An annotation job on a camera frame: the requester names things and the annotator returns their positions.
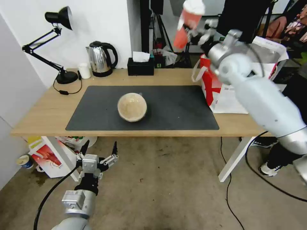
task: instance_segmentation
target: bag handle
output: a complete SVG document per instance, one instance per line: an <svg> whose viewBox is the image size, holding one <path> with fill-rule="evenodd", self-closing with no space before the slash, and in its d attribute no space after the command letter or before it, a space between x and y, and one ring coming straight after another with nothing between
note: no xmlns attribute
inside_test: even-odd
<svg viewBox="0 0 307 230"><path fill-rule="evenodd" d="M194 68L193 68L192 76L191 76L193 82L198 82L198 81L202 78L203 74L208 70L207 67L203 66L203 67L200 69L200 71L198 72L197 77L194 79L194 75L195 75L196 69L197 69L198 64L199 64L200 61L201 61L201 60L199 59L199 60L197 61L197 63L195 64Z"/></svg>

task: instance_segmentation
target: black tissue box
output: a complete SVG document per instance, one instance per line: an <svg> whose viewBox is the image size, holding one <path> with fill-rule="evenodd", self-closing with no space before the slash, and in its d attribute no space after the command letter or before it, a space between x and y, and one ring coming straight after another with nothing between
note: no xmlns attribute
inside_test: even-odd
<svg viewBox="0 0 307 230"><path fill-rule="evenodd" d="M128 75L153 75L154 73L154 58L150 57L148 62L134 62L132 57L128 59Z"/></svg>

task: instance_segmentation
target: desk lamp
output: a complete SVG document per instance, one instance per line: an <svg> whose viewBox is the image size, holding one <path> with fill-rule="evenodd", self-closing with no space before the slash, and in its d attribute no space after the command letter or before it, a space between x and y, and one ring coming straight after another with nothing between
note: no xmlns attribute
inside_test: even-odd
<svg viewBox="0 0 307 230"><path fill-rule="evenodd" d="M44 34L43 36L39 37L38 39L34 40L33 42L24 45L22 47L22 50L30 55L32 55L33 57L41 60L42 62L46 63L47 65L50 65L51 67L55 68L56 70L59 71L59 74L56 78L57 82L59 84L68 84L68 83L72 83L75 80L78 79L78 75L75 72L71 72L71 71L66 71L64 70L64 67L56 64L54 62L48 61L47 59L39 56L38 54L36 54L34 51L41 47L42 45L46 44L47 42L53 40L54 38L58 37L61 35L61 30L62 28L59 27L59 24L62 24L64 27L66 27L67 29L72 30L71 28L71 11L70 8L68 6L64 7L63 9L61 9L58 13L54 13L54 12L46 12L45 13L45 19L47 20L47 22L50 22L54 28ZM56 35L54 35L52 38L44 41L44 42L39 42L39 40L41 40L42 38L48 36L51 33L56 33Z"/></svg>

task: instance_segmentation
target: sneaker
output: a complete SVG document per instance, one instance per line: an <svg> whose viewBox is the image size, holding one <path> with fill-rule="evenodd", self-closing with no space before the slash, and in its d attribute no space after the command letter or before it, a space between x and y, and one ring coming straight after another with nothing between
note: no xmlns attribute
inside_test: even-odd
<svg viewBox="0 0 307 230"><path fill-rule="evenodd" d="M280 165L273 169L270 169L268 167L268 162L265 162L263 165L259 167L259 172L264 176L271 177L271 176L275 176L281 168L282 166Z"/></svg>
<svg viewBox="0 0 307 230"><path fill-rule="evenodd" d="M274 142L274 143L263 143L263 142L254 141L254 142L251 144L251 146L259 146L259 147L268 149L268 148L272 147L273 145L275 145L276 143L277 143L277 142Z"/></svg>

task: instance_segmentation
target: electric kettle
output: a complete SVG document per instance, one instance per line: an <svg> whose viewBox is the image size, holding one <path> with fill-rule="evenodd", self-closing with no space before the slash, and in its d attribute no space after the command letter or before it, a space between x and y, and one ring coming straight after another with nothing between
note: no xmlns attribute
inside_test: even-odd
<svg viewBox="0 0 307 230"><path fill-rule="evenodd" d="M111 63L108 49L113 51L114 63ZM114 46L109 43L95 41L86 47L93 75L96 77L106 77L112 73L118 62L118 55Z"/></svg>

